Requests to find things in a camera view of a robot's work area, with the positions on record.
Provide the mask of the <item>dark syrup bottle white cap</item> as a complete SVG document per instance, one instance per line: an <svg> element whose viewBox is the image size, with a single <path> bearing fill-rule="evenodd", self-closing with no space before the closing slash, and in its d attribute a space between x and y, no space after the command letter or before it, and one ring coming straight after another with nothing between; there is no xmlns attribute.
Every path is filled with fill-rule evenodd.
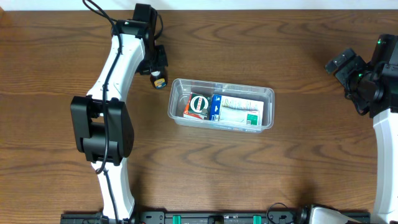
<svg viewBox="0 0 398 224"><path fill-rule="evenodd" d="M168 76L165 70L152 72L150 75L152 86L156 89L165 87L168 83Z"/></svg>

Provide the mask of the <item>red white medicine box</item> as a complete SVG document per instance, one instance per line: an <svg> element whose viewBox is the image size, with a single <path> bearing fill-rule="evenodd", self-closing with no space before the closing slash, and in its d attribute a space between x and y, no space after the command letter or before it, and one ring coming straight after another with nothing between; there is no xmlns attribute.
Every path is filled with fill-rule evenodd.
<svg viewBox="0 0 398 224"><path fill-rule="evenodd" d="M203 115L201 114L200 109L197 108L198 103L200 103L201 101L201 95L192 93L184 109L183 117L192 119L203 119Z"/></svg>

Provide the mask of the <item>dark green square box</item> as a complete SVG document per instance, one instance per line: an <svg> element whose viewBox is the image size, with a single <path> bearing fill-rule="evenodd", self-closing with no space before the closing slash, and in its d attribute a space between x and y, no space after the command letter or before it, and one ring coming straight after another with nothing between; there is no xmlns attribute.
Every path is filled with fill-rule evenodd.
<svg viewBox="0 0 398 224"><path fill-rule="evenodd" d="M211 108L211 97L201 95L202 101L198 103L197 108L200 109L201 114L203 115L203 119L208 119L209 110Z"/></svg>

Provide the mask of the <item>green white medicine box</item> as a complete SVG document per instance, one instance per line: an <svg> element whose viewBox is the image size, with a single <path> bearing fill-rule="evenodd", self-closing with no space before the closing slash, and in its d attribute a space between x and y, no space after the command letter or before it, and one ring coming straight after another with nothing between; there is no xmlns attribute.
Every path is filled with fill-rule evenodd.
<svg viewBox="0 0 398 224"><path fill-rule="evenodd" d="M254 110L238 110L232 108L221 108L219 121L224 123L254 125L261 121L260 112Z"/></svg>

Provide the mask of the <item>blue white medicine box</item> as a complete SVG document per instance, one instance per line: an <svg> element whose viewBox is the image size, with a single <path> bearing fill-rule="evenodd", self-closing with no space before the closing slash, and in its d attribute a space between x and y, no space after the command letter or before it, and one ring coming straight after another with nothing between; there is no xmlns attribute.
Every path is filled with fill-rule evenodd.
<svg viewBox="0 0 398 224"><path fill-rule="evenodd" d="M232 96L225 96L225 95L213 95L212 97L212 105L210 110L210 117L209 120L212 121L219 121L220 110L221 108L232 108L238 110L251 110L251 111L258 111L260 112L261 121L257 126L262 125L262 117L264 112L264 103L262 101L256 100L247 100L243 98L237 98Z"/></svg>

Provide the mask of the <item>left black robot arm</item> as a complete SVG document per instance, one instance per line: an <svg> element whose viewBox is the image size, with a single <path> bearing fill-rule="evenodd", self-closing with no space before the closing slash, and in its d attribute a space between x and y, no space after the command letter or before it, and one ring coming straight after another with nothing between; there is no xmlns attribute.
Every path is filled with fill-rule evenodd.
<svg viewBox="0 0 398 224"><path fill-rule="evenodd" d="M156 43L162 35L161 15L137 3L130 19L114 19L92 0L83 4L111 24L111 50L99 78L86 96L72 99L70 110L76 147L98 177L104 207L101 223L134 223L135 199L129 186L127 159L134 128L126 99L135 74L148 75L151 85L168 84L167 55Z"/></svg>

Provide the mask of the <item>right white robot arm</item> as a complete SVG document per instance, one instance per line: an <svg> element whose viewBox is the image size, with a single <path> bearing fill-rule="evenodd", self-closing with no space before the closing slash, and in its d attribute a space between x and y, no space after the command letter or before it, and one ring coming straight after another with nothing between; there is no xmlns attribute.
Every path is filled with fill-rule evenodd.
<svg viewBox="0 0 398 224"><path fill-rule="evenodd" d="M346 49L325 65L344 88L357 113L373 120L377 140L377 187L372 213L343 213L326 205L307 205L295 223L397 223L397 36L381 34L365 62Z"/></svg>

